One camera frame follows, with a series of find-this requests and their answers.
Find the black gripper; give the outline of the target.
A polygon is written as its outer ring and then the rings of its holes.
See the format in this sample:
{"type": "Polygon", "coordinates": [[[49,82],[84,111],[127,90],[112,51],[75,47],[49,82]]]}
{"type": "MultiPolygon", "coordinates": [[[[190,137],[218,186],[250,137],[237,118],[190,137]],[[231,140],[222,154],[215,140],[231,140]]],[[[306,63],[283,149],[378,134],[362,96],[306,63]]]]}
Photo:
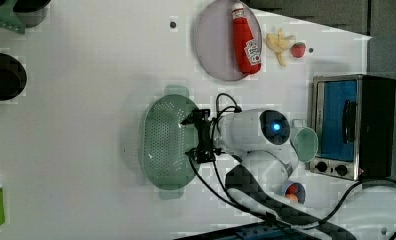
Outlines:
{"type": "Polygon", "coordinates": [[[182,122],[182,125],[193,124],[198,133],[198,144],[186,152],[190,162],[197,164],[216,161],[217,149],[213,143],[212,126],[209,120],[209,109],[194,109],[182,122]]]}

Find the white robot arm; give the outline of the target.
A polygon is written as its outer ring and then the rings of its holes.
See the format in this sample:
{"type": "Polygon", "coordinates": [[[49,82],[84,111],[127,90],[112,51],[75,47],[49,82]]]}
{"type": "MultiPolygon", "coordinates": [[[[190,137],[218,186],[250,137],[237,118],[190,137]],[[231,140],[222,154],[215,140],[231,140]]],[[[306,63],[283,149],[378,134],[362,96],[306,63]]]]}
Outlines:
{"type": "Polygon", "coordinates": [[[235,111],[208,119],[207,109],[194,109],[182,121],[198,132],[198,145],[186,152],[202,164],[228,154],[238,164],[221,181],[233,206],[273,223],[298,231],[316,230],[332,240],[357,240],[348,230],[283,200],[280,191],[298,166],[293,127],[272,109],[235,111]]]}

